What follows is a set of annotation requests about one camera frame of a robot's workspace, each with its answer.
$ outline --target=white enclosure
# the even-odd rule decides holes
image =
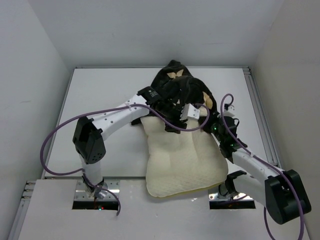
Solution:
[[[116,211],[72,210],[76,184],[38,180],[19,240],[268,239],[259,204],[256,209],[210,210],[207,191],[158,199],[147,193],[144,180],[122,180],[122,210],[116,217]],[[268,221],[277,240],[299,235],[299,219],[285,225]],[[307,234],[303,240],[309,240]]]
[[[29,0],[69,69],[254,63],[283,0]]]
[[[68,88],[59,123],[74,116],[117,107],[139,90],[149,86],[160,68],[76,69]],[[241,123],[238,134],[255,153],[266,159],[266,153],[242,68],[192,67],[191,74],[212,91],[218,104],[227,93],[233,93],[235,112]],[[48,167],[58,173],[81,168],[79,154],[72,138],[77,122],[57,132]],[[129,124],[105,141],[106,155],[101,160],[105,177],[145,177],[149,158],[147,138],[142,126]]]

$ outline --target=white panel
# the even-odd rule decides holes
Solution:
[[[70,73],[27,0],[0,1],[0,240],[8,238]]]
[[[19,240],[267,240],[263,207],[210,210],[208,192],[159,199],[148,195],[144,180],[122,180],[122,209],[72,210],[76,180],[38,180]],[[299,235],[299,219],[277,225],[277,240]],[[308,234],[303,240],[309,240]]]
[[[72,69],[252,64],[283,0],[29,0]]]
[[[320,239],[319,12],[319,0],[286,0],[254,67],[283,167],[300,174],[309,196],[312,239]]]
[[[60,122],[76,115],[114,108],[149,86],[159,68],[76,69],[63,108]],[[265,150],[249,91],[241,68],[190,68],[193,76],[205,82],[220,104],[226,93],[235,98],[235,114],[240,119],[239,137],[263,159]],[[56,134],[48,167],[64,173],[81,168],[79,155],[72,142],[76,121]],[[106,142],[106,155],[101,160],[105,177],[144,177],[149,158],[147,139],[142,126],[126,125]]]

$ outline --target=metal base plate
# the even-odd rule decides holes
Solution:
[[[117,197],[119,197],[120,193],[120,181],[117,179],[112,180],[104,180],[104,183],[107,185],[109,191],[114,193]],[[75,202],[93,202],[94,197],[88,192],[87,186],[81,180],[77,180],[74,199]],[[115,202],[117,201],[114,196],[108,193],[104,199],[97,199],[96,202]]]
[[[208,190],[210,209],[255,209],[255,201],[244,193],[221,195],[218,187]]]

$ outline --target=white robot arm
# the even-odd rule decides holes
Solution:
[[[85,172],[83,181],[94,197],[103,199],[107,194],[99,188],[92,187],[101,186],[107,188],[107,186],[104,186],[100,166],[100,160],[106,154],[104,141],[126,124],[147,116],[150,110],[143,106],[156,110],[169,122],[182,128],[186,128],[183,120],[199,118],[198,109],[191,104],[186,107],[177,106],[171,102],[170,95],[164,94],[165,92],[163,91],[161,94],[151,87],[146,87],[126,103],[119,106],[119,108],[124,108],[122,110],[106,112],[91,119],[82,117],[78,120],[73,142],[77,152],[80,154],[82,168]],[[172,86],[170,86],[170,92],[171,94],[176,94],[172,91]],[[227,109],[224,120],[229,130],[237,136],[235,119],[233,119],[233,114],[228,113]],[[213,134],[219,141],[220,151],[226,159],[245,170],[228,174],[226,181],[220,187],[230,195],[234,193],[249,195],[265,206],[270,216],[278,224],[297,218],[299,216],[298,203],[282,176],[242,149],[226,131],[222,117],[217,111],[211,114],[207,123],[210,130],[208,131],[207,128],[206,132]],[[311,205],[299,174],[294,170],[284,171],[280,168],[278,170],[284,173],[292,183],[299,197],[303,213],[310,212]]]

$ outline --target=wire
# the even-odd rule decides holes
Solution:
[[[218,186],[218,193],[222,196],[225,197],[228,194],[228,190],[225,192],[225,194],[221,194],[221,184]]]
[[[92,187],[92,188],[96,188],[96,189],[98,189],[98,190],[103,190],[103,191],[106,191],[106,192],[108,192],[109,194],[111,194],[114,198],[115,198],[115,200],[117,201],[117,203],[118,203],[118,210],[116,211],[116,216],[119,216],[119,214],[120,214],[120,211],[121,211],[121,203],[120,203],[120,200],[119,200],[119,198],[117,197],[117,195],[115,195],[112,191],[110,191],[109,189],[106,189],[106,188],[104,188],[104,187],[100,187],[100,186],[98,186],[98,185],[93,185],[90,181],[89,181],[89,179],[87,178],[87,176],[86,176],[86,174],[85,173],[83,173],[83,178],[85,179],[85,181],[89,184],[89,186],[90,187]]]
[[[233,120],[238,120],[238,122],[236,123],[236,127],[238,127],[240,124],[240,120],[238,118],[234,118]]]
[[[93,209],[94,210],[97,209],[97,197],[94,197],[94,199],[93,199]]]
[[[248,154],[252,154],[252,152],[250,150],[248,150],[235,136],[234,134],[230,131],[230,129],[228,128],[228,125],[226,123],[226,120],[224,118],[224,102],[226,100],[227,97],[231,97],[232,100],[231,100],[231,103],[233,103],[234,101],[234,96],[230,93],[226,94],[223,98],[222,98],[222,101],[221,101],[221,105],[220,105],[220,112],[221,112],[221,118],[222,118],[222,121],[223,121],[223,125],[224,127],[226,128],[226,130],[228,131],[228,133],[230,134],[230,136],[237,142],[237,144],[239,144],[239,146],[241,148],[243,148]],[[285,182],[288,184],[290,190],[292,191],[292,194],[294,196],[294,199],[297,201],[297,206],[298,206],[298,211],[299,211],[299,215],[300,215],[300,233],[299,233],[299,237],[298,237],[298,240],[302,240],[303,236],[304,236],[304,231],[305,231],[305,217],[304,217],[304,211],[302,209],[302,206],[301,206],[301,203],[300,203],[300,200],[299,200],[299,197],[297,195],[297,192],[294,188],[294,186],[291,184],[291,182],[289,181],[289,179],[284,175],[284,173],[282,171],[280,171],[279,169],[277,169],[276,167],[274,167],[273,165],[271,165],[270,163],[262,160],[260,157],[256,156],[256,155],[253,155],[253,157],[258,160],[260,163],[266,165],[268,168],[274,170],[275,172],[277,172],[279,175],[281,175],[281,177],[285,180]],[[266,211],[266,208],[264,208],[264,211],[263,211],[263,214],[264,214],[264,223],[265,223],[265,227],[266,227],[266,230],[270,236],[270,238],[272,240],[275,240],[275,238],[272,236],[271,234],[271,231],[270,231],[270,228],[269,228],[269,225],[268,225],[268,222],[267,222],[267,211]]]
[[[242,199],[245,199],[246,197],[248,197],[248,195],[244,195],[242,197],[239,197],[237,199],[233,199],[233,200],[230,200],[230,201],[223,201],[223,202],[221,202],[221,204],[222,205],[224,205],[224,204],[233,204],[233,203],[236,203],[236,202],[238,202],[238,201],[240,201]]]
[[[45,157],[44,157],[44,151],[45,151],[45,148],[46,148],[46,145],[47,143],[49,142],[49,140],[53,137],[53,135],[59,130],[61,129],[62,127],[64,127],[65,125],[77,120],[77,119],[80,119],[80,118],[83,118],[83,117],[87,117],[87,116],[90,116],[90,115],[96,115],[96,114],[104,114],[104,113],[109,113],[109,112],[114,112],[114,111],[121,111],[121,110],[125,110],[125,109],[129,109],[129,108],[132,108],[132,107],[141,107],[141,108],[146,108],[148,109],[150,112],[153,112],[158,118],[160,118],[164,123],[166,123],[168,126],[172,127],[173,129],[176,129],[178,131],[182,131],[182,132],[193,132],[193,131],[196,131],[198,129],[202,129],[208,122],[209,120],[209,117],[210,117],[210,110],[209,108],[206,106],[206,105],[203,105],[201,103],[196,103],[195,104],[196,106],[200,106],[200,107],[204,107],[206,109],[206,112],[207,112],[207,115],[206,115],[206,118],[204,120],[204,122],[199,125],[198,127],[195,127],[195,128],[191,128],[191,129],[184,129],[184,128],[180,128],[180,127],[177,127],[177,126],[174,126],[173,124],[171,124],[170,122],[168,122],[164,117],[162,117],[157,111],[153,110],[151,107],[149,106],[146,106],[146,105],[143,105],[143,104],[131,104],[130,106],[123,106],[123,107],[117,107],[117,108],[111,108],[111,109],[106,109],[106,110],[99,110],[99,111],[92,111],[92,112],[88,112],[88,113],[84,113],[84,114],[80,114],[78,116],[75,116],[73,118],[70,118],[69,120],[61,123],[60,125],[58,125],[55,129],[53,129],[49,134],[48,136],[44,139],[43,143],[42,143],[42,146],[41,146],[41,149],[40,149],[40,162],[41,162],[41,165],[43,167],[43,169],[45,171],[47,171],[48,173],[52,174],[52,175],[55,175],[55,176],[67,176],[67,175],[71,175],[71,174],[75,174],[77,172],[80,172],[82,171],[83,172],[83,176],[84,178],[86,178],[88,184],[91,186],[91,187],[94,187],[94,188],[99,188],[101,190],[104,190],[108,193],[110,193],[118,202],[118,211],[116,213],[116,215],[118,216],[119,213],[120,213],[120,210],[121,210],[121,204],[120,204],[120,201],[119,201],[119,198],[111,191],[109,191],[108,189],[105,189],[105,188],[102,188],[100,186],[96,186],[96,185],[93,185],[92,183],[89,182],[88,178],[86,177],[85,175],[85,170],[83,168],[79,168],[77,170],[74,170],[74,171],[70,171],[70,172],[63,172],[63,173],[59,173],[59,172],[54,172],[54,171],[51,171],[47,166],[46,166],[46,163],[45,163]]]

